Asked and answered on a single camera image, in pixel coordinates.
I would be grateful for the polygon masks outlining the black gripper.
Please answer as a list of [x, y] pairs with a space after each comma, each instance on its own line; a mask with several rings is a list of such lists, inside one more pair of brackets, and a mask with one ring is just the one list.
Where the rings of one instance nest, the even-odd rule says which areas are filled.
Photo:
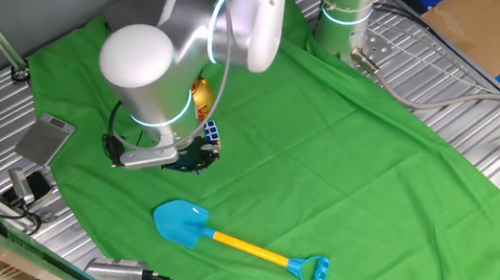
[[163, 170], [172, 170], [185, 173], [196, 173], [203, 171], [210, 165], [210, 157], [214, 160], [220, 158], [220, 146], [217, 144], [206, 145], [206, 141], [202, 137], [196, 137], [195, 140], [182, 151], [179, 152], [179, 158], [173, 163], [161, 165]]

